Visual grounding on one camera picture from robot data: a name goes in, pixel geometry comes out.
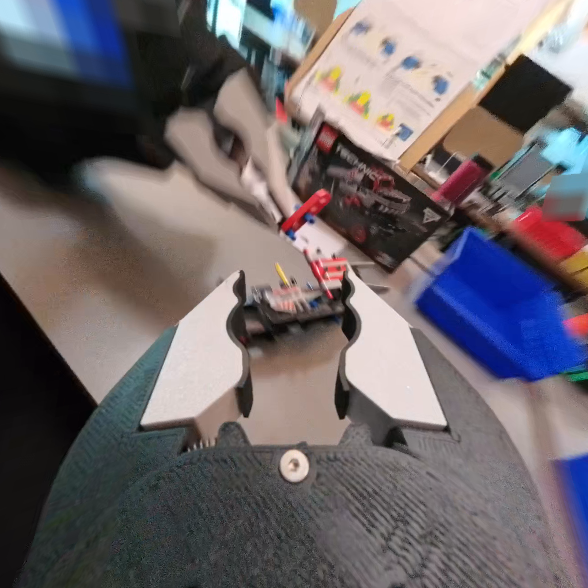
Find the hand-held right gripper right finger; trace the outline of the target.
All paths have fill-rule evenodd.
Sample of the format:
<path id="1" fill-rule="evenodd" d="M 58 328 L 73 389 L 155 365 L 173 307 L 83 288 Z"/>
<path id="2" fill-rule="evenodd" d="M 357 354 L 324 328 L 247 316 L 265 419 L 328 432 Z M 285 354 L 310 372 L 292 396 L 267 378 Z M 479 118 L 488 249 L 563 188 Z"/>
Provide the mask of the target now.
<path id="1" fill-rule="evenodd" d="M 404 430 L 447 432 L 448 421 L 410 324 L 353 270 L 342 278 L 335 409 L 368 427 L 374 445 L 406 444 Z"/>

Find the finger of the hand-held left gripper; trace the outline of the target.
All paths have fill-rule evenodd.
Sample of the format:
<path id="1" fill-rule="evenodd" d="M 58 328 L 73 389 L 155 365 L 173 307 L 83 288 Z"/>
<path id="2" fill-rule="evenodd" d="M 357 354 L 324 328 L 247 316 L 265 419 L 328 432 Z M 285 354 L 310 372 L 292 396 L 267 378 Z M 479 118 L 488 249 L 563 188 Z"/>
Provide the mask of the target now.
<path id="1" fill-rule="evenodd" d="M 266 181 L 278 218 L 284 218 L 284 150 L 279 129 L 246 68 L 226 78 L 217 93 L 213 116 L 239 137 L 247 157 Z"/>
<path id="2" fill-rule="evenodd" d="M 278 208 L 265 180 L 251 161 L 241 168 L 220 149 L 204 110 L 176 111 L 166 122 L 165 139 L 200 184 L 261 222 L 278 224 Z"/>

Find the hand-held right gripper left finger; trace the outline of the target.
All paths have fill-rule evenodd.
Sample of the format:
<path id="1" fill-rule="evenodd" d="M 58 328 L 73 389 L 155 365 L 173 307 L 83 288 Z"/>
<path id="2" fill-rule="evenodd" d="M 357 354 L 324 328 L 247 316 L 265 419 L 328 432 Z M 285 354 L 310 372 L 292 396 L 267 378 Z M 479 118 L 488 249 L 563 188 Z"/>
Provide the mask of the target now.
<path id="1" fill-rule="evenodd" d="M 216 439 L 220 427 L 253 405 L 245 273 L 233 272 L 179 321 L 140 426 L 185 427 L 196 439 Z"/>

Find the red beam with blue pins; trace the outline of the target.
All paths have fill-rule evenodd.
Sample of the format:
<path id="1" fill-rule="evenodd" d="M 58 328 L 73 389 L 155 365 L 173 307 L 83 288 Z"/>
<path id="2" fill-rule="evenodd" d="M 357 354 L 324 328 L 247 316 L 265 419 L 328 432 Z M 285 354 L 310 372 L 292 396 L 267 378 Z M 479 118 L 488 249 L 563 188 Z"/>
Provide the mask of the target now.
<path id="1" fill-rule="evenodd" d="M 330 191 L 326 189 L 316 191 L 281 224 L 281 232 L 290 240 L 296 240 L 297 232 L 305 224 L 313 224 L 320 212 L 331 202 L 331 199 Z"/>

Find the toy brick vehicle model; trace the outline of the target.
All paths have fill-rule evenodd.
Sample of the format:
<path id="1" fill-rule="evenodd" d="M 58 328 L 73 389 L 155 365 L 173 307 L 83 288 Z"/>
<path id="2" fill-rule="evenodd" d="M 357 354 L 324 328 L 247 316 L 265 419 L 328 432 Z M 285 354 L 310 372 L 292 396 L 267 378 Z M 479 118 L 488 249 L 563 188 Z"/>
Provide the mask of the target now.
<path id="1" fill-rule="evenodd" d="M 371 260 L 353 260 L 332 254 L 326 256 L 319 249 L 312 253 L 303 250 L 315 283 L 297 283 L 287 278 L 282 268 L 275 264 L 281 283 L 252 287 L 244 305 L 246 336 L 276 337 L 289 329 L 304 327 L 325 320 L 339 320 L 344 313 L 342 280 L 346 272 L 353 271 L 361 277 L 361 270 L 374 268 Z"/>

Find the grey desk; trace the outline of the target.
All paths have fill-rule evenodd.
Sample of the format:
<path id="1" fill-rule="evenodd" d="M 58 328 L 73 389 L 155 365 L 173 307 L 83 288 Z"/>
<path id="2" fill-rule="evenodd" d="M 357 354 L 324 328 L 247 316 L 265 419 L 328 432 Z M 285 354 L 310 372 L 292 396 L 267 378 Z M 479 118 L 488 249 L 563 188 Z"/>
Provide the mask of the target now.
<path id="1" fill-rule="evenodd" d="M 102 194 L 50 189 L 1 160 L 1 273 L 98 403 L 234 270 L 245 271 L 247 285 L 274 285 L 278 262 L 297 281 L 312 280 L 293 246 L 226 209 L 177 164 L 162 173 L 105 160 L 84 171 Z M 538 387 L 494 379 L 416 312 L 412 287 L 426 276 L 414 261 L 362 275 L 389 287 L 386 303 L 481 394 L 530 468 L 587 453 L 582 390 L 563 378 Z M 334 379 L 345 342 L 330 325 L 257 352 L 254 408 L 242 421 L 254 443 L 339 438 Z"/>

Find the blue plastic bin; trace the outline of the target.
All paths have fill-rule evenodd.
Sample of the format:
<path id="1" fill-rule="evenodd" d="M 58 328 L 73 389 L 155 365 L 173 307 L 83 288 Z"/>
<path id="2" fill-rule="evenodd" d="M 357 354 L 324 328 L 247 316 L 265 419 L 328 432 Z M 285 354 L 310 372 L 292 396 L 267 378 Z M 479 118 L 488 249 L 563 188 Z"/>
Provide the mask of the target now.
<path id="1" fill-rule="evenodd" d="M 415 304 L 499 379 L 536 382 L 586 360 L 554 285 L 473 227 L 434 265 Z"/>
<path id="2" fill-rule="evenodd" d="M 576 561 L 587 587 L 587 453 L 554 462 L 575 542 Z"/>

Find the white instruction booklet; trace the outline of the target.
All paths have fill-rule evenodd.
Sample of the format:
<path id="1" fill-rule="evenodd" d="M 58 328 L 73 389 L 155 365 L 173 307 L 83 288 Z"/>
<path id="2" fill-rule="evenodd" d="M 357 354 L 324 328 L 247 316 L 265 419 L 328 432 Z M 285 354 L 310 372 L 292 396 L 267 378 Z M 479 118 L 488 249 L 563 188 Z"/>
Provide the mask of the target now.
<path id="1" fill-rule="evenodd" d="M 304 224 L 291 241 L 298 251 L 308 251 L 313 257 L 344 257 L 351 261 L 365 261 L 367 257 L 345 237 L 338 234 L 322 220 Z"/>

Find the black toy set box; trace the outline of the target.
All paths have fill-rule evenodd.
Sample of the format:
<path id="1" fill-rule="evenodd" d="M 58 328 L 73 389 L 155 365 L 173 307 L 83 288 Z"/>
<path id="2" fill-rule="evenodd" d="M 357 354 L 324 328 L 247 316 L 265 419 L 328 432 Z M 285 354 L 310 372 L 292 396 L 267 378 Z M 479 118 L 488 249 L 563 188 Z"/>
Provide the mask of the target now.
<path id="1" fill-rule="evenodd" d="M 304 130 L 289 179 L 302 202 L 326 190 L 331 199 L 321 218 L 389 273 L 451 217 L 422 189 L 321 120 Z"/>

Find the maroon water bottle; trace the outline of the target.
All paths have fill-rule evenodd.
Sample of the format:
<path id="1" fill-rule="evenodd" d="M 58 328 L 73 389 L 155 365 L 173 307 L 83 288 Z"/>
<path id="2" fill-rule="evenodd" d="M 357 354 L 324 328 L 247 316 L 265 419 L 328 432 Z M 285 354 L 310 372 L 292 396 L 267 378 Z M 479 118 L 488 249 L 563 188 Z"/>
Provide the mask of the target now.
<path id="1" fill-rule="evenodd" d="M 439 204 L 458 206 L 481 184 L 491 170 L 489 162 L 478 155 L 464 160 L 430 197 Z"/>

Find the red plastic bin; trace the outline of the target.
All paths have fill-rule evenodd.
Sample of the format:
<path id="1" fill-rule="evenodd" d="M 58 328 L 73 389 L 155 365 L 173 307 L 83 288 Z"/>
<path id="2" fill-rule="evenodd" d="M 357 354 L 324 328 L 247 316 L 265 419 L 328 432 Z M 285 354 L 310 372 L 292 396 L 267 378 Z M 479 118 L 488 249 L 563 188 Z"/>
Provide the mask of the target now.
<path id="1" fill-rule="evenodd" d="M 509 227 L 568 272 L 587 269 L 587 238 L 565 222 L 546 220 L 538 205 L 528 207 Z"/>

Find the black monitor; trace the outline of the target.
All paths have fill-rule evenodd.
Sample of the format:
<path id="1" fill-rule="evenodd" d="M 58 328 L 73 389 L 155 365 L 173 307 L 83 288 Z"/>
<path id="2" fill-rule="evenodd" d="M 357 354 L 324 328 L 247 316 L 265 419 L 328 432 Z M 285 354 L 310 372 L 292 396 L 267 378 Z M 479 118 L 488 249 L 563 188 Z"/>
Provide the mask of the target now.
<path id="1" fill-rule="evenodd" d="M 569 84 L 520 55 L 505 69 L 479 106 L 525 134 L 571 92 Z"/>

